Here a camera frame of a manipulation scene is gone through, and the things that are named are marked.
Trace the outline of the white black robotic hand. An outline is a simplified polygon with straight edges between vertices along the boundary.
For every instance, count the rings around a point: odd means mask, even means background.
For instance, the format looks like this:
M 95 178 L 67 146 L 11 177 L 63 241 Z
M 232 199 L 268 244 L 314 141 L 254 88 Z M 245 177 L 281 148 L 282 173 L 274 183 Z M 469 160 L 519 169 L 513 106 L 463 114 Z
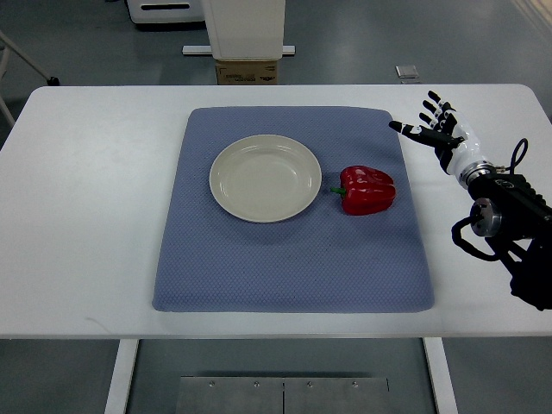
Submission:
M 432 147 L 441 169 L 456 177 L 462 185 L 467 185 L 474 177 L 496 171 L 483 154 L 474 129 L 450 102 L 429 91 L 423 107 L 425 111 L 419 114 L 421 125 L 392 120 L 389 127 L 414 142 Z

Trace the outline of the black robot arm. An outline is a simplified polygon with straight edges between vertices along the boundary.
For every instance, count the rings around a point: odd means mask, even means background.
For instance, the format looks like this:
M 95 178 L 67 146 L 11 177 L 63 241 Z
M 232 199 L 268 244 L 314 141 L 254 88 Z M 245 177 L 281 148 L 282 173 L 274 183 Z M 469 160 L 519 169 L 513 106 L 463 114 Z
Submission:
M 524 175 L 485 167 L 463 185 L 474 204 L 451 229 L 453 243 L 473 257 L 499 261 L 511 294 L 540 311 L 551 308 L 551 208 Z

